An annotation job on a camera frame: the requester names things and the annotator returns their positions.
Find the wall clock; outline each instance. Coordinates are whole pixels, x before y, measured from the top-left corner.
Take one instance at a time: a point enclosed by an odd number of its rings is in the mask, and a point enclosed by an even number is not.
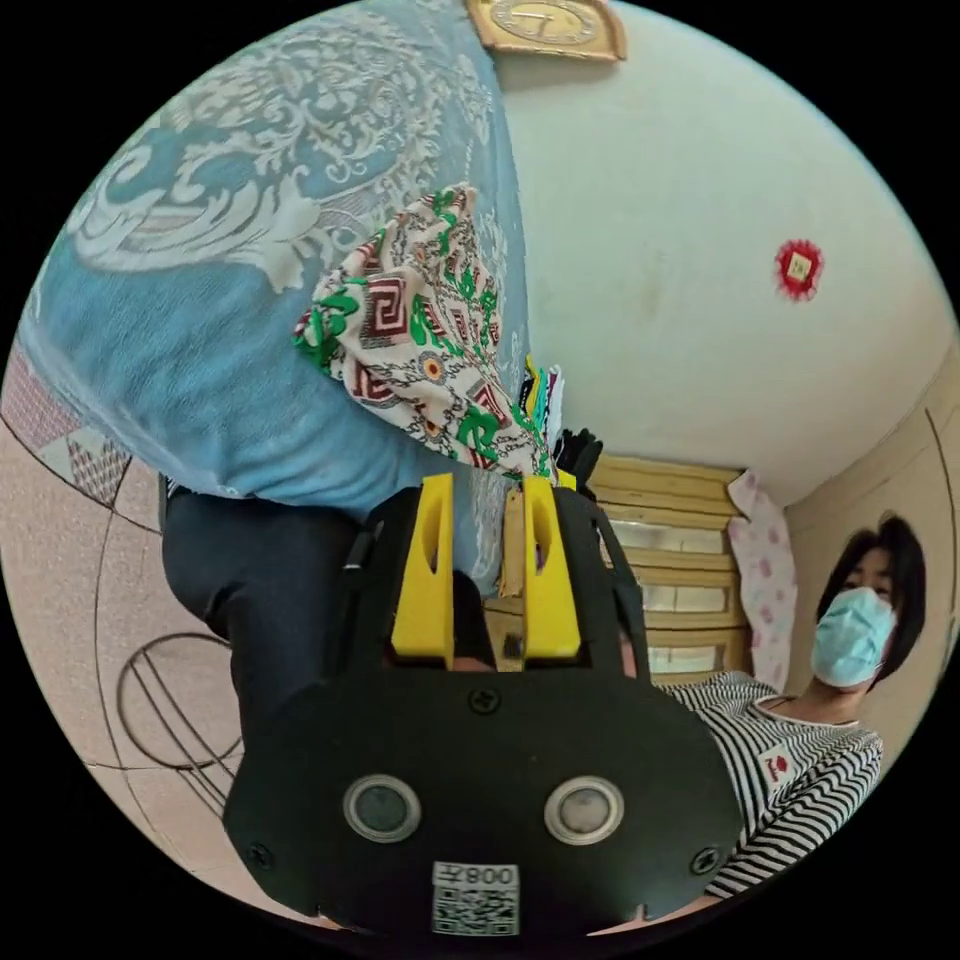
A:
[[[579,60],[627,59],[623,25],[606,0],[466,0],[489,50]]]

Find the black hair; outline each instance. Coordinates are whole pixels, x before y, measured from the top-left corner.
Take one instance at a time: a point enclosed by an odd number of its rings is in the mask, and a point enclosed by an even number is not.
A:
[[[923,548],[910,524],[891,513],[881,519],[879,529],[855,533],[833,568],[817,607],[819,620],[843,590],[857,564],[878,547],[890,554],[890,602],[897,611],[897,626],[886,662],[870,685],[871,690],[903,666],[927,617],[927,565]]]

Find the clock hand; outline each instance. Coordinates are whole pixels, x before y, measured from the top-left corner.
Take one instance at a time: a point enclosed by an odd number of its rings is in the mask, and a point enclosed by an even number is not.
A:
[[[539,20],[540,28],[537,30],[537,33],[536,33],[538,37],[543,36],[544,32],[547,29],[547,24],[553,21],[553,17],[548,13],[528,13],[526,11],[517,11],[516,13],[514,13],[514,16],[517,18],[526,17],[528,20]]]

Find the white wall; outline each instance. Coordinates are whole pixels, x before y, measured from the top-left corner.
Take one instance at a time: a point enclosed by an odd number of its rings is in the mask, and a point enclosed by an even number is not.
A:
[[[795,502],[916,404],[955,329],[948,301],[815,108],[704,34],[614,6],[626,63],[498,57],[535,359],[561,364],[567,425],[609,452],[751,466]],[[806,304],[773,281],[790,239],[826,258]]]

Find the screw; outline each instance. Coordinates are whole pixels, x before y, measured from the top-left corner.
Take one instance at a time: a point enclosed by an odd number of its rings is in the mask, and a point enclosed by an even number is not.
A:
[[[247,857],[260,870],[273,869],[273,854],[262,843],[251,844]]]
[[[709,873],[720,862],[720,851],[716,847],[704,847],[690,863],[690,872],[697,877]]]
[[[471,690],[470,696],[467,697],[467,704],[474,713],[488,717],[500,709],[500,694],[489,688]]]

